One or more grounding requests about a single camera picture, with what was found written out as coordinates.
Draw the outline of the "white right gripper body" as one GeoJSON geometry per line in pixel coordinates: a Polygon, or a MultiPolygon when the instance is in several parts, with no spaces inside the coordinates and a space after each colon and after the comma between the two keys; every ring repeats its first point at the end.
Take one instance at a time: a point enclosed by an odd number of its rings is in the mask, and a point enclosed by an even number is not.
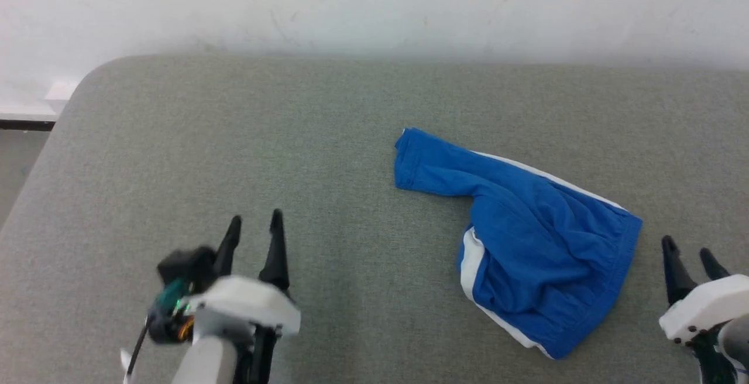
{"type": "Polygon", "coordinates": [[[686,344],[701,331],[748,314],[748,277],[731,275],[696,286],[659,318],[667,339],[686,344]]]}

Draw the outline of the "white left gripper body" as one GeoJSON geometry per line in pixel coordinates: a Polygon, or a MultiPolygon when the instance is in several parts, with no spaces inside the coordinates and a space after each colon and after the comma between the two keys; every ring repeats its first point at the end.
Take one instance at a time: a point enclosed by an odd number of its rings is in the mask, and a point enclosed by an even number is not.
{"type": "Polygon", "coordinates": [[[238,275],[220,277],[203,293],[184,297],[180,312],[187,322],[180,339],[193,344],[217,338],[249,345],[255,331],[296,335],[301,328],[297,305],[270,283],[238,275]]]}

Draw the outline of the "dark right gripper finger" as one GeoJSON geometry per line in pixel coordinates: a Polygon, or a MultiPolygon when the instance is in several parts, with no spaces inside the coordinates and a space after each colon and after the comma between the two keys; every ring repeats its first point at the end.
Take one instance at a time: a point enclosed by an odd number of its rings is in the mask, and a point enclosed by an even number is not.
{"type": "Polygon", "coordinates": [[[681,259],[681,251],[670,235],[661,238],[664,281],[669,306],[684,299],[697,284],[690,277],[681,259]]]}
{"type": "Polygon", "coordinates": [[[728,272],[727,269],[717,261],[709,248],[700,249],[700,260],[709,280],[715,281],[725,277],[730,277],[730,272],[728,272]]]}

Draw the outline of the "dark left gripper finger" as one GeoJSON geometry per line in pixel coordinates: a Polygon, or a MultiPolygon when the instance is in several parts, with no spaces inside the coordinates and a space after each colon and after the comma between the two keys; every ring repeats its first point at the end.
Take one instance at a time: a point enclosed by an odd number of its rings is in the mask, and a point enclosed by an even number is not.
{"type": "Polygon", "coordinates": [[[240,242],[241,228],[241,216],[233,216],[230,224],[228,225],[225,236],[223,237],[223,240],[216,252],[214,272],[217,277],[223,277],[232,274],[233,256],[235,256],[235,249],[236,247],[238,247],[240,242]]]}
{"type": "Polygon", "coordinates": [[[259,273],[259,280],[277,288],[289,297],[290,277],[288,272],[288,256],[286,233],[284,233],[283,212],[273,211],[269,232],[271,241],[266,261],[259,273]]]}

